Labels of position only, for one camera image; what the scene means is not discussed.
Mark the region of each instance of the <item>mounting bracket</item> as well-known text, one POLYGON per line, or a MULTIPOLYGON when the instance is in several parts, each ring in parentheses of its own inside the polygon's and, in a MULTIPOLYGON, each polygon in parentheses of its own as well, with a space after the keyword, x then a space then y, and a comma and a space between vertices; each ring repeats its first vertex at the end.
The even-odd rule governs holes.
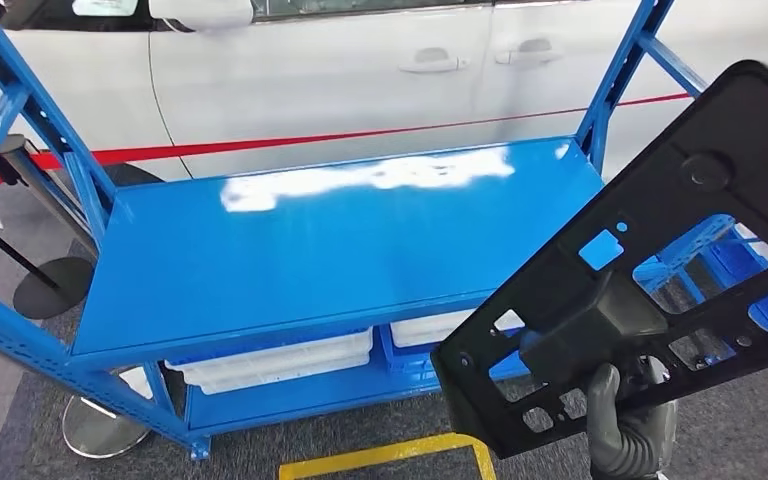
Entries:
POLYGON ((690 310, 671 314, 633 280, 634 269, 693 226, 729 214, 768 244, 768 68, 726 70, 664 132, 432 353, 453 427, 502 458, 584 431, 561 399, 587 389, 610 361, 625 376, 641 357, 669 370, 664 383, 620 392, 618 409, 659 405, 768 367, 768 331, 748 314, 768 296, 768 269, 690 310), (622 253, 595 270, 580 252, 607 230, 622 253), (525 328, 493 324, 513 310, 525 328), (670 348, 706 329, 734 352, 691 369, 670 348), (519 354, 539 390, 508 401, 488 375, 519 354), (544 410, 552 426, 528 426, 544 410))

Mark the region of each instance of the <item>white car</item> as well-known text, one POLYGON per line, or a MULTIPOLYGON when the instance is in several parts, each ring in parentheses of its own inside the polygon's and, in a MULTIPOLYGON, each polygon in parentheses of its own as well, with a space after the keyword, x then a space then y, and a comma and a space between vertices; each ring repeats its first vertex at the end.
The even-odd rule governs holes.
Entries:
MULTIPOLYGON (((15 0, 2 24, 91 149, 194 146, 137 163, 174 180, 572 133, 639 0, 248 2, 15 0)), ((768 64, 768 0, 676 0, 659 37, 709 80, 768 64)), ((678 92, 646 58, 606 179, 678 92)))

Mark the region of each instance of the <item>yellow tape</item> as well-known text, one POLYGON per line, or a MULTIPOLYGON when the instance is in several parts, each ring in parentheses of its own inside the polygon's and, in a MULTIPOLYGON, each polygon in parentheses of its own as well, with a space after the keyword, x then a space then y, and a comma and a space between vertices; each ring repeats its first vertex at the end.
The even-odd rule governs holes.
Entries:
POLYGON ((459 433, 444 433, 331 457, 287 463, 278 469, 278 480, 296 480, 342 472, 461 447, 472 447, 482 480, 496 480, 496 471, 493 469, 493 461, 487 446, 468 435, 459 433))

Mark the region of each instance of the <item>red stripe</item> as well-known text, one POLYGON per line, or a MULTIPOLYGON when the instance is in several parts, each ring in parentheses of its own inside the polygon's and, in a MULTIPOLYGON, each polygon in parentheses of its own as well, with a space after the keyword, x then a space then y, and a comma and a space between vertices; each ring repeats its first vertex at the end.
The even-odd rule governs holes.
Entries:
MULTIPOLYGON (((648 97, 637 100, 620 102, 617 106, 643 105, 648 103, 667 102, 689 98, 686 93, 648 97)), ((374 135, 389 135, 393 133, 421 132, 437 128, 463 127, 468 125, 481 125, 485 123, 501 122, 506 120, 524 120, 527 118, 548 117, 563 115, 565 113, 584 112, 587 107, 555 110, 552 112, 527 113, 510 117, 490 118, 486 120, 471 120, 468 122, 444 123, 441 125, 426 125, 422 127, 393 128, 387 130, 368 130, 361 132, 333 133, 328 135, 311 135, 305 137, 266 138, 259 140, 241 140, 234 142, 198 143, 191 145, 168 145, 161 147, 117 148, 112 150, 95 150, 93 155, 102 165, 113 165, 123 162, 136 162, 141 160, 155 160, 159 158, 185 157, 189 155, 204 155, 209 153, 232 152, 237 150, 251 150, 255 148, 280 147, 286 145, 300 145, 305 143, 326 142, 329 140, 345 140, 349 138, 371 137, 374 135)), ((57 158, 51 153, 34 155, 34 161, 45 169, 59 168, 57 158)))

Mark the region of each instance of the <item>gray glove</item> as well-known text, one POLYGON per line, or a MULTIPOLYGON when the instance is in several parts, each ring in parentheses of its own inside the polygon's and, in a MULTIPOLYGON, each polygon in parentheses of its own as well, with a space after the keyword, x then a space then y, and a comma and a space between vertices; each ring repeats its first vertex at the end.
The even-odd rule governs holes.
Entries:
MULTIPOLYGON (((651 383, 666 379, 667 370, 655 358, 644 365, 651 383)), ((658 478, 672 456, 676 402, 617 418, 620 372, 611 364, 596 371, 587 390, 587 441, 590 473, 597 480, 658 478)))

